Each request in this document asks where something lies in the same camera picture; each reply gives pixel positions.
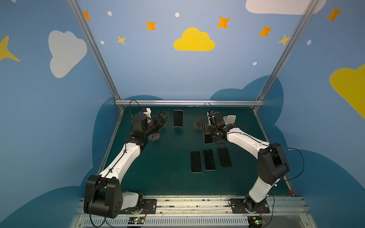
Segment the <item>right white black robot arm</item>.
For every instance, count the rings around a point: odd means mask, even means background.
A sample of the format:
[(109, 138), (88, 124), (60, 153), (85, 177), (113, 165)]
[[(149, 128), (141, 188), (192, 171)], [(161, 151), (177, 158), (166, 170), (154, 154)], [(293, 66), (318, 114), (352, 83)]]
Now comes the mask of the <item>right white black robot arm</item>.
[(257, 160), (258, 178), (246, 195), (250, 205), (265, 201), (269, 191), (290, 171), (282, 146), (259, 140), (242, 131), (233, 123), (227, 123), (219, 112), (207, 112), (208, 123), (202, 127), (203, 134), (220, 137), (249, 152)]

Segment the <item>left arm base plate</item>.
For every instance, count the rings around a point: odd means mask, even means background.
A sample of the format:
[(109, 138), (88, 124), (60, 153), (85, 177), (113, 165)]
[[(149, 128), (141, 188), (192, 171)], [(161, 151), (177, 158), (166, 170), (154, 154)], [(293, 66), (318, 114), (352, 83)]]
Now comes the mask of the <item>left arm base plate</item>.
[(157, 209), (157, 199), (143, 199), (143, 201), (137, 203), (136, 207), (123, 209), (119, 212), (119, 214), (150, 215), (150, 214), (155, 214), (156, 209)]

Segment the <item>white stand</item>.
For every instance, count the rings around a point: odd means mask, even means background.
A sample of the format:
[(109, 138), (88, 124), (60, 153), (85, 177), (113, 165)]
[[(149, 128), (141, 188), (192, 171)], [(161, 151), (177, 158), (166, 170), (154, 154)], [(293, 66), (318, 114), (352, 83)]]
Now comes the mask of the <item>white stand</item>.
[(234, 124), (236, 120), (236, 115), (227, 115), (223, 117), (225, 124)]

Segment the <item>round stand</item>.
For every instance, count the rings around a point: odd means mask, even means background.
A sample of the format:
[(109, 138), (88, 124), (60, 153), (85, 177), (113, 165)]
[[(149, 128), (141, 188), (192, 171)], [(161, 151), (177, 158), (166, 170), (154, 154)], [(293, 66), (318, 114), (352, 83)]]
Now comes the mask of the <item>round stand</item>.
[(194, 122), (194, 128), (197, 130), (202, 130), (204, 125), (205, 117), (204, 116), (197, 116)]
[(153, 133), (151, 135), (148, 136), (148, 140), (149, 141), (156, 141), (160, 138), (160, 134), (159, 133)]

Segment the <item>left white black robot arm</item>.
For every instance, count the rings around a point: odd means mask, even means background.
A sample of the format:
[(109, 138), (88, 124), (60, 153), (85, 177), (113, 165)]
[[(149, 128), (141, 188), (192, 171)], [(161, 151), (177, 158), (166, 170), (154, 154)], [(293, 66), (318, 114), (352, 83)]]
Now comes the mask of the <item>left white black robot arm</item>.
[(144, 108), (133, 117), (131, 132), (121, 152), (100, 174), (91, 175), (86, 181), (86, 214), (114, 219), (122, 212), (138, 213), (143, 210), (142, 195), (123, 192), (121, 182), (148, 141), (157, 138), (168, 117), (169, 112), (162, 111), (151, 116), (150, 108)]

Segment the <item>phone silver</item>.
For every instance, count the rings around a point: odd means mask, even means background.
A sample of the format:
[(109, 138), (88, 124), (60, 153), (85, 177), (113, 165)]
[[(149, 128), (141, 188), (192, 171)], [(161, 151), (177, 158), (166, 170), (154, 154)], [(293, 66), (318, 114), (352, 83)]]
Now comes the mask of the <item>phone silver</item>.
[(213, 134), (204, 134), (204, 139), (203, 139), (204, 144), (210, 144), (210, 143), (214, 143), (214, 135)]

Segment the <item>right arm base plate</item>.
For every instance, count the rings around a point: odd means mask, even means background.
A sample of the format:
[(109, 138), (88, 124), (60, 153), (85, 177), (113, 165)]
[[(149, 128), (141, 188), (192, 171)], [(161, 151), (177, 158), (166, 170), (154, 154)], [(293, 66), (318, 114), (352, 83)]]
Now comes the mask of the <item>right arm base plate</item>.
[(251, 199), (230, 198), (228, 200), (233, 214), (261, 214), (270, 213), (270, 208), (266, 200), (256, 203)]

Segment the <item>phone white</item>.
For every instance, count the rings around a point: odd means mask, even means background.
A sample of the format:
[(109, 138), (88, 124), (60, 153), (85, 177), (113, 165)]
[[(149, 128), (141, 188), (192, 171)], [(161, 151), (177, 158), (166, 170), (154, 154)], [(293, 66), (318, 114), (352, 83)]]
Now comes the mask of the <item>phone white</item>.
[(215, 143), (216, 144), (225, 144), (226, 143), (226, 140), (222, 137), (215, 137)]

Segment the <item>phone dark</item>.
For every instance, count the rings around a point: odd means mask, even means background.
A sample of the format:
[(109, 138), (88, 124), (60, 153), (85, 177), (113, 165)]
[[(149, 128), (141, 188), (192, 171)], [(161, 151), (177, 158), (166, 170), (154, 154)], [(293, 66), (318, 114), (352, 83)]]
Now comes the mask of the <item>phone dark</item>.
[(214, 171), (216, 170), (216, 163), (214, 158), (213, 150), (203, 150), (203, 157), (204, 157), (204, 165), (207, 171)]
[(221, 167), (232, 167), (232, 162), (227, 147), (218, 147), (217, 152)]
[(191, 151), (190, 152), (190, 164), (191, 164), (192, 173), (201, 173), (202, 172), (202, 161), (201, 161), (200, 151)]

